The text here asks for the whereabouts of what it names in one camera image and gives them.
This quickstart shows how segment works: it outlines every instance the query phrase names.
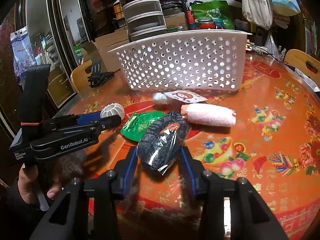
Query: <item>rolled pink towel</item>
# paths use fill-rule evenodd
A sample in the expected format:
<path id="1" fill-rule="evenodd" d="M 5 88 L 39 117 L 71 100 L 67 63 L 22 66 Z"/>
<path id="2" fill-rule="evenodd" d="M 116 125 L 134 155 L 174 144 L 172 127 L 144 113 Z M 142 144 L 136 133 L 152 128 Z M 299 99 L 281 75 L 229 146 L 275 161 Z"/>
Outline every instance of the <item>rolled pink towel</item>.
<path id="1" fill-rule="evenodd" d="M 209 104 L 190 104 L 181 107 L 182 117 L 191 123 L 231 127 L 236 124 L 235 111 Z"/>

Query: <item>wooden chair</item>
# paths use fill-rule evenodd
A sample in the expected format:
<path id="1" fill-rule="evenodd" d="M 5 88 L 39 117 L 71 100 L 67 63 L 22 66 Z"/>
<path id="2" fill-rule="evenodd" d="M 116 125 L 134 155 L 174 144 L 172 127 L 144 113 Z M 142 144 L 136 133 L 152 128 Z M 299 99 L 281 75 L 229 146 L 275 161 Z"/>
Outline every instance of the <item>wooden chair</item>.
<path id="1" fill-rule="evenodd" d="M 308 54 L 297 49 L 290 49 L 284 61 L 303 72 L 307 77 L 320 87 L 320 62 Z"/>
<path id="2" fill-rule="evenodd" d="M 74 69 L 71 73 L 71 84 L 78 94 L 89 87 L 88 77 L 91 75 L 91 73 L 87 74 L 85 69 L 91 65 L 92 61 L 88 60 Z"/>

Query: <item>dark sleeve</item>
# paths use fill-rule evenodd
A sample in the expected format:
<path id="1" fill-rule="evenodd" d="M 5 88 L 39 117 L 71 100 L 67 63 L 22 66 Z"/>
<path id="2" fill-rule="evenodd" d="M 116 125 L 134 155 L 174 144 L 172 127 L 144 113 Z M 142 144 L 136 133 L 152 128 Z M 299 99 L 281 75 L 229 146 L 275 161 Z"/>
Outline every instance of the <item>dark sleeve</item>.
<path id="1" fill-rule="evenodd" d="M 13 232 L 17 234 L 21 232 L 21 236 L 18 236 L 20 239 L 29 239 L 44 212 L 40 210 L 38 205 L 26 204 L 23 201 L 18 190 L 18 180 L 1 194 L 1 198 L 5 208 L 4 212 L 10 227 L 14 230 Z"/>

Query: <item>green packet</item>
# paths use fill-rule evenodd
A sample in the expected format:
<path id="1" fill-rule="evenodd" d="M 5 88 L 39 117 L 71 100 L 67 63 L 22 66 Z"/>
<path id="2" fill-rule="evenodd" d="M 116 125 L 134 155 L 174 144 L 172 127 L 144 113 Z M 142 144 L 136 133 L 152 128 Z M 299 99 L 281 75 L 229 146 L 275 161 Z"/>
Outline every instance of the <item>green packet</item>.
<path id="1" fill-rule="evenodd" d="M 138 142 L 149 125 L 164 115 L 165 113 L 161 111 L 151 111 L 140 114 L 133 113 L 120 132 L 128 139 Z"/>

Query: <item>white plastic basket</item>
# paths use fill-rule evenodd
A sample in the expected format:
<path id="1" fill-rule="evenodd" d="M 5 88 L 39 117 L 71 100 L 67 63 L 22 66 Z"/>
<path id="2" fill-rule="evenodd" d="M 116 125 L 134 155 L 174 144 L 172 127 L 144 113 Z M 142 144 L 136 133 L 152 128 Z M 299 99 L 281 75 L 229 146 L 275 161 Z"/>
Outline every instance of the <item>white plastic basket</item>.
<path id="1" fill-rule="evenodd" d="M 244 71 L 247 35 L 232 30 L 162 34 L 111 50 L 132 90 L 237 90 Z"/>

